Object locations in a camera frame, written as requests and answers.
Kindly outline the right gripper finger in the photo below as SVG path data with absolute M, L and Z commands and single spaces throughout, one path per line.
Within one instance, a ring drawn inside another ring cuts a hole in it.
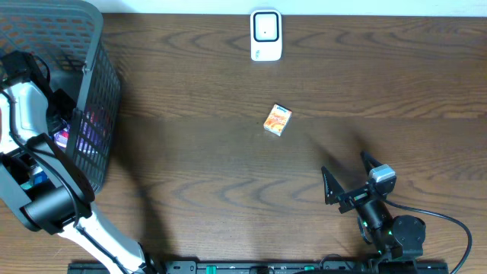
M 364 165 L 365 171 L 368 175 L 374 174 L 376 172 L 375 168 L 382 166 L 382 163 L 380 163 L 366 151 L 362 151 L 360 156 L 362 164 Z
M 325 167 L 321 167 L 324 182 L 325 203 L 335 204 L 342 201 L 342 195 L 345 193 L 336 178 Z

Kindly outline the orange tissue pack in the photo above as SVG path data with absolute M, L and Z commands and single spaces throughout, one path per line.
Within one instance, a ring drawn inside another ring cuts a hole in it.
M 269 112 L 263 128 L 277 136 L 281 136 L 292 117 L 292 111 L 275 104 Z

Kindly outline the purple sanitary pad pack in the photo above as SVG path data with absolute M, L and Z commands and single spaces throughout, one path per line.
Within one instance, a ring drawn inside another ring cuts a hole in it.
M 67 124 L 63 129 L 53 134 L 53 141 L 62 150 L 66 150 L 71 126 Z

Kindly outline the blue snack packet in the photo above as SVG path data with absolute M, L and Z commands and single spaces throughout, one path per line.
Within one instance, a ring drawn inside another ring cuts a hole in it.
M 41 167 L 35 167 L 28 173 L 28 179 L 25 183 L 21 184 L 21 188 L 23 190 L 30 190 L 41 183 L 45 183 L 48 179 Z

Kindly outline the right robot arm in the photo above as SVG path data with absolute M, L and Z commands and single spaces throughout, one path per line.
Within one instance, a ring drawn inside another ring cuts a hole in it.
M 386 260 L 414 260 L 422 256 L 423 220 L 411 215 L 393 217 L 386 206 L 387 195 L 396 185 L 396 172 L 367 152 L 361 153 L 361 160 L 368 178 L 364 186 L 348 192 L 326 167 L 321 167 L 325 203 L 337 204 L 342 214 L 356 211 L 360 228 L 367 232 L 368 243 L 373 244 Z

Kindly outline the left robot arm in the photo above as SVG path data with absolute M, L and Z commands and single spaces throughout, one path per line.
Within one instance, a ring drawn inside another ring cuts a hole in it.
M 68 239 L 111 273 L 163 273 L 142 245 L 96 207 L 84 173 L 51 139 L 76 103 L 50 87 L 45 61 L 14 51 L 1 58 L 1 198 L 25 228 Z

